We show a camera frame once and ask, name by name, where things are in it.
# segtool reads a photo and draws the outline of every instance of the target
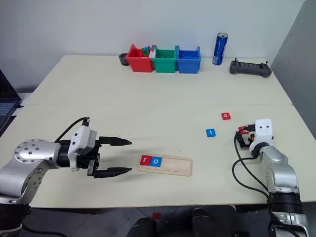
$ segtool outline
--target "remote controller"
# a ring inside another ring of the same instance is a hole
[[[235,58],[231,62],[231,66],[229,68],[229,71],[231,74],[236,73],[249,73],[249,74],[256,74],[261,75],[264,78],[267,78],[272,73],[271,69],[266,63],[256,64],[256,63],[242,63]]]

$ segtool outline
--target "energy drink can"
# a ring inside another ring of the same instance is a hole
[[[213,64],[221,65],[224,57],[224,51],[227,43],[228,35],[226,33],[218,33],[213,56]]]

